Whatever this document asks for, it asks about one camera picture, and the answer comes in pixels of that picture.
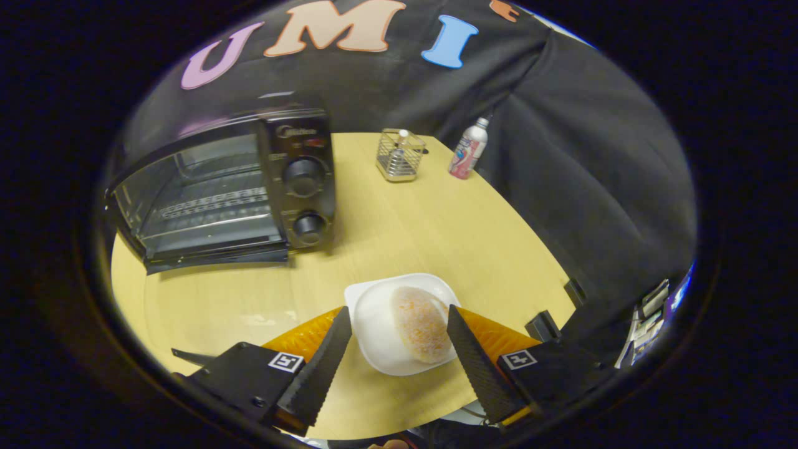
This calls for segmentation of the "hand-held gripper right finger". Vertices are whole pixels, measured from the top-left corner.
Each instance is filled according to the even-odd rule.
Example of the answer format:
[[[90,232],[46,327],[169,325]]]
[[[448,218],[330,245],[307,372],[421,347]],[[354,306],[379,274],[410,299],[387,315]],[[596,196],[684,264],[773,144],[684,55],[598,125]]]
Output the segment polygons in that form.
[[[588,400],[615,377],[578,344],[562,339],[547,313],[544,341],[451,305],[447,333],[488,421],[516,426],[550,420]]]

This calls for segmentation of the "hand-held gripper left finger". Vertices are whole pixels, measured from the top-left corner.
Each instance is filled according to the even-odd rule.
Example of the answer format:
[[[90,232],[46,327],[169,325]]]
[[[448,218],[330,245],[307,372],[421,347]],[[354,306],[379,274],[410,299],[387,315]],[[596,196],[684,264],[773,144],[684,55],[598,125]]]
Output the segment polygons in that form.
[[[243,420],[304,437],[316,424],[352,336],[350,310],[317,316],[267,344],[234,344],[219,355],[172,349],[198,366],[185,377],[192,392]]]

